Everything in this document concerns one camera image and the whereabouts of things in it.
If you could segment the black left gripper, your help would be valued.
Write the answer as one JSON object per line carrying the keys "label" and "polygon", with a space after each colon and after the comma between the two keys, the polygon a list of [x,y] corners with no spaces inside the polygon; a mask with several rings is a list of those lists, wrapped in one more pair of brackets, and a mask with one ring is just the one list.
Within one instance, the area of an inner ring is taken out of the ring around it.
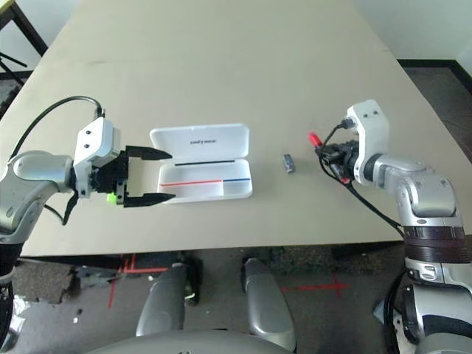
{"label": "black left gripper", "polygon": [[165,160],[172,156],[152,147],[127,145],[125,154],[119,154],[102,167],[94,167],[91,174],[91,189],[97,193],[113,195],[112,200],[124,208],[150,207],[175,198],[169,193],[145,193],[141,196],[128,196],[128,156],[141,160]]}

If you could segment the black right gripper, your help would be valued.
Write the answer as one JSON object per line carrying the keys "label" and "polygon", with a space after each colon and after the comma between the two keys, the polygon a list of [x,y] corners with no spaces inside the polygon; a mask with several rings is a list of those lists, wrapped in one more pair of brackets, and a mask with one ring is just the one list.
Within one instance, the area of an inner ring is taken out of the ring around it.
{"label": "black right gripper", "polygon": [[337,179],[354,179],[358,142],[350,140],[326,145],[319,151],[319,157],[324,166],[328,167]]}

